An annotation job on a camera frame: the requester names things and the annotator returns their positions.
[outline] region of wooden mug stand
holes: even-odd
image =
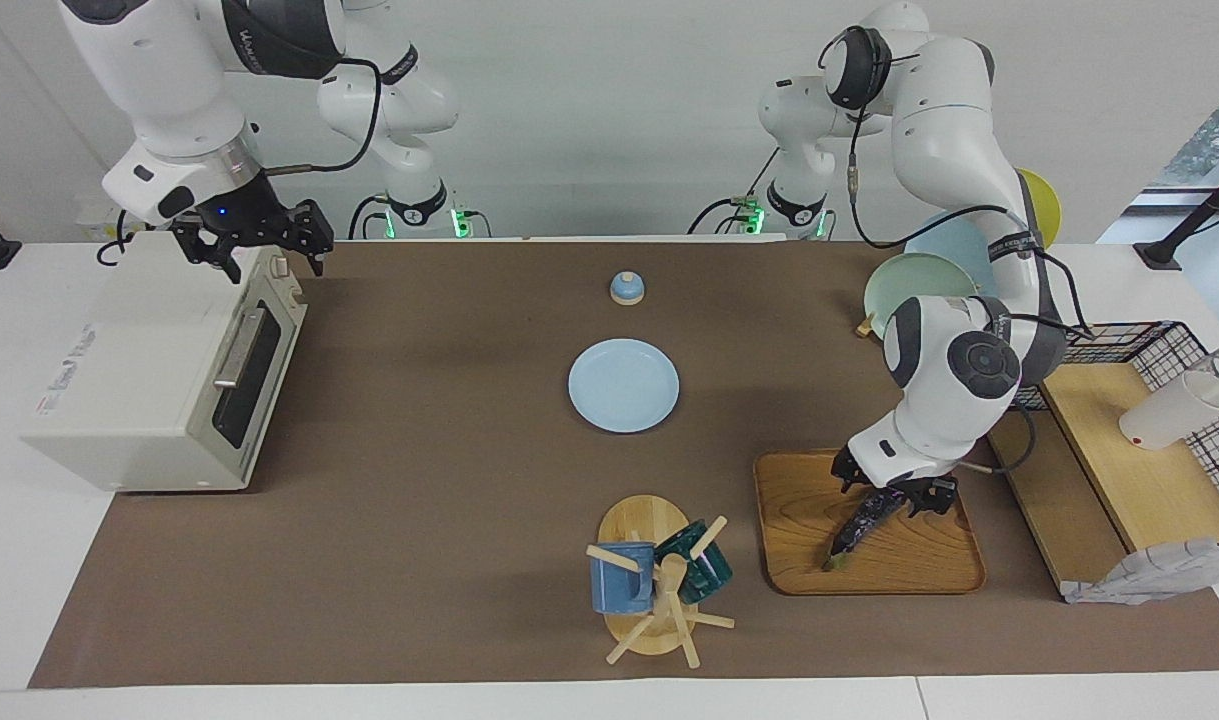
[[[651,542],[658,545],[673,534],[688,526],[690,521],[678,507],[664,498],[653,495],[628,497],[606,512],[600,521],[596,542]],[[706,551],[706,546],[716,541],[727,520],[722,515],[711,523],[708,532],[702,536],[690,551],[690,557]],[[588,556],[608,562],[619,568],[640,571],[635,560],[618,556],[614,552],[588,546]],[[655,607],[644,615],[605,615],[605,625],[610,626],[618,644],[605,658],[610,665],[616,664],[628,651],[639,655],[664,655],[677,647],[685,651],[685,660],[690,669],[701,665],[697,647],[692,643],[692,629],[697,624],[717,627],[733,627],[731,618],[706,615],[697,605],[685,605],[679,599],[679,587],[688,570],[686,557],[666,556],[653,568]]]

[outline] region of blue knob lid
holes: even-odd
[[[610,284],[610,295],[619,305],[635,305],[645,297],[645,280],[631,270],[623,270]]]

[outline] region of wooden shelf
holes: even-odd
[[[1129,553],[1098,502],[1075,451],[1053,414],[1032,413],[1037,451],[1008,474],[1013,496],[1035,536],[1053,582],[1097,584]],[[992,450],[1008,465],[1026,447],[1026,423],[1006,413],[989,434]]]
[[[1063,365],[1045,381],[1053,414],[1130,552],[1219,541],[1218,487],[1189,447],[1141,450],[1120,434],[1120,415],[1148,392],[1128,364]]]

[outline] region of plastic cup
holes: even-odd
[[[1120,432],[1143,450],[1163,450],[1218,418],[1219,348],[1121,415]]]

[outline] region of yellow plate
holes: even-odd
[[[1058,236],[1058,228],[1062,227],[1062,201],[1058,201],[1058,192],[1053,191],[1052,184],[1034,172],[1019,168],[1017,172],[1026,178],[1026,188],[1031,194],[1031,206],[1035,208],[1035,222],[1040,224],[1043,233],[1043,246],[1053,245]]]

